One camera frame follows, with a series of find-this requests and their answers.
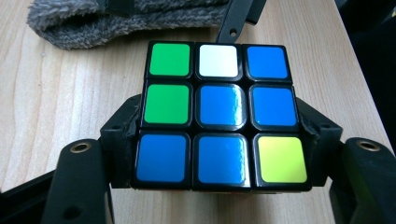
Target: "light wood surface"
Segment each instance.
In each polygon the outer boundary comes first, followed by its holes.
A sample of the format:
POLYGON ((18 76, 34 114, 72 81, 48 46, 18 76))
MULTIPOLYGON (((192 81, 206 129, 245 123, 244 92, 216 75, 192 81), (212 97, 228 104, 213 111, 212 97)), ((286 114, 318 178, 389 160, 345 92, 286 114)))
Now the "light wood surface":
MULTIPOLYGON (((66 51, 26 24, 30 1, 0 3, 0 188, 55 168, 60 150, 99 129, 142 90, 150 39, 213 41, 217 30, 139 32, 66 51)), ((240 43, 284 45, 296 95, 344 128, 342 140, 390 148, 333 0, 268 0, 240 43)), ((113 190, 117 223, 333 223, 328 187, 307 193, 224 195, 113 190)))

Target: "brass insert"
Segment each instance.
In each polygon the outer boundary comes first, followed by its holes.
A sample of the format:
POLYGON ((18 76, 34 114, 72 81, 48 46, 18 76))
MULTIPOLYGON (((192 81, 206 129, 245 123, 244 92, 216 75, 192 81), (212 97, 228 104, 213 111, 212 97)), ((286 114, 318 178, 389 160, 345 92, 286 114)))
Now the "brass insert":
POLYGON ((377 144, 364 140, 359 140, 356 144, 358 144, 359 147, 368 151, 376 152, 381 149, 377 144))
POLYGON ((72 148, 70 148, 70 151, 73 153, 81 153, 81 152, 85 152, 86 150, 91 148, 91 144, 88 142, 82 142, 82 143, 78 143, 72 146, 72 148))

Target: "green sticker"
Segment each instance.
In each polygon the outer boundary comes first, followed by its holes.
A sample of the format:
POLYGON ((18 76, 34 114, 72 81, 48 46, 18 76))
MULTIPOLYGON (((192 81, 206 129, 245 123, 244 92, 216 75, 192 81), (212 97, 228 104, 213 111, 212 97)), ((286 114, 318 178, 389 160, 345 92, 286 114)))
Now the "green sticker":
POLYGON ((189 120, 190 90, 184 85, 148 87, 145 122, 184 124, 189 120))
POLYGON ((149 72, 154 76, 187 76, 190 72, 190 46, 155 44, 152 47, 149 72))

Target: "colored sticker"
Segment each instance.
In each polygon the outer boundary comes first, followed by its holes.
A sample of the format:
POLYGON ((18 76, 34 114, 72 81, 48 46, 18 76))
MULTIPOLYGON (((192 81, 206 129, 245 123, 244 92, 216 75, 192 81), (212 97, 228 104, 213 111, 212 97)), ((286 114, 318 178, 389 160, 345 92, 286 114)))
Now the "colored sticker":
POLYGON ((148 86, 145 122, 184 124, 189 120, 190 90, 184 85, 148 86))
POLYGON ((199 51, 199 74, 203 77, 237 77, 236 47, 202 45, 199 51))
POLYGON ((203 86, 199 94, 199 120, 203 124, 238 126, 245 122, 245 96, 239 87, 203 86))
POLYGON ((198 179, 206 184, 242 184, 247 178, 245 138, 203 136, 199 139, 198 179))
POLYGON ((252 91, 254 122, 271 126, 294 126, 297 123, 291 90, 254 87, 252 91))
POLYGON ((154 76, 184 77, 190 72, 190 46, 157 43, 152 47, 149 72, 154 76))
POLYGON ((248 71, 252 77, 286 78, 285 52, 278 47, 249 47, 247 49, 248 71))
POLYGON ((261 136, 258 139, 262 180, 304 183, 307 179, 303 147, 297 137, 261 136))
POLYGON ((182 181, 185 176, 186 145, 183 135, 143 135, 137 158, 137 178, 141 181, 182 181))

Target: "blue sticker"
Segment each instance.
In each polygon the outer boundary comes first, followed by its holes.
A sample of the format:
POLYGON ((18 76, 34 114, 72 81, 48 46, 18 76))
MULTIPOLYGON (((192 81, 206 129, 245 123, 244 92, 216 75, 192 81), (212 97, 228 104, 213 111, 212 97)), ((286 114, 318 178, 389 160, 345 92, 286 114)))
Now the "blue sticker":
POLYGON ((242 136, 203 136, 198 145, 198 179, 206 184, 242 184, 247 143, 242 136))
POLYGON ((248 71, 252 77, 288 77, 285 60, 285 52, 279 47, 249 47, 247 49, 248 71))
POLYGON ((235 125, 245 122, 245 100, 236 85, 203 86, 200 94, 200 118, 204 125, 235 125))
POLYGON ((143 135, 137 158, 137 178, 140 181, 181 182, 185 176, 186 145, 183 135, 143 135))
POLYGON ((254 87, 253 121, 259 125, 294 126, 297 115, 290 89, 254 87))

